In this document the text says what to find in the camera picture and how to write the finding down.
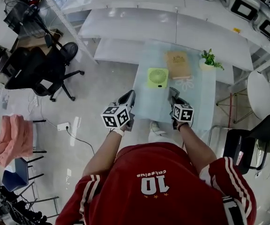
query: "pink cloth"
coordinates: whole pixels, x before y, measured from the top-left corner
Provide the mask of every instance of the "pink cloth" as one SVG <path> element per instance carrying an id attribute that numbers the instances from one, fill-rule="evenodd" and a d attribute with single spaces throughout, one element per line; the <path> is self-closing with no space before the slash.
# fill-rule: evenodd
<path id="1" fill-rule="evenodd" d="M 15 158 L 33 155 L 33 122 L 25 121 L 21 115 L 3 116 L 0 133 L 0 165 L 2 167 Z"/>

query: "brown paper bag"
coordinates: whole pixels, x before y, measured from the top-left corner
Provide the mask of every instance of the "brown paper bag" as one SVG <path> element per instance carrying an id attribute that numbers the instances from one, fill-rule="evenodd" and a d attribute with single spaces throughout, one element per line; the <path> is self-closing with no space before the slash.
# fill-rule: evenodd
<path id="1" fill-rule="evenodd" d="M 188 57 L 184 51 L 168 51 L 165 60 L 172 79 L 189 78 L 191 76 Z"/>

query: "green plant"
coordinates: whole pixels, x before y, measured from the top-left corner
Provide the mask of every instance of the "green plant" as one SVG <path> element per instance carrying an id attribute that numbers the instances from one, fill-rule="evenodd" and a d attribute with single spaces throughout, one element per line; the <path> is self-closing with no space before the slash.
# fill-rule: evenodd
<path id="1" fill-rule="evenodd" d="M 221 62 L 214 61 L 215 56 L 214 56 L 214 54 L 212 54 L 211 48 L 210 48 L 209 52 L 207 52 L 206 50 L 203 50 L 202 58 L 206 59 L 205 64 L 224 70 L 224 67 L 221 64 Z"/>

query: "power strip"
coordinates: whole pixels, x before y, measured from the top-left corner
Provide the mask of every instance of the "power strip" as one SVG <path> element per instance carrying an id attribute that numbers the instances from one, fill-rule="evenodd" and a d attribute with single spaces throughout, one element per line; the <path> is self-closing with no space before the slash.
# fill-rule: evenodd
<path id="1" fill-rule="evenodd" d="M 58 131 L 63 131 L 63 130 L 65 131 L 67 127 L 68 129 L 70 128 L 69 122 L 65 122 L 65 123 L 61 123 L 57 125 Z"/>

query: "wristband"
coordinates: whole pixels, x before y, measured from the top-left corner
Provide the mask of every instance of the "wristband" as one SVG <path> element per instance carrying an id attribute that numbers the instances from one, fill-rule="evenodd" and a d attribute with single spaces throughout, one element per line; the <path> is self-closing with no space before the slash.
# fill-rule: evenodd
<path id="1" fill-rule="evenodd" d="M 180 131 L 180 128 L 181 128 L 183 125 L 188 125 L 188 122 L 183 122 L 183 123 L 179 124 L 179 125 L 177 126 L 177 130 Z"/>
<path id="2" fill-rule="evenodd" d="M 125 134 L 125 132 L 119 128 L 115 128 L 112 131 L 118 133 L 119 135 L 121 135 L 121 137 L 123 137 Z"/>

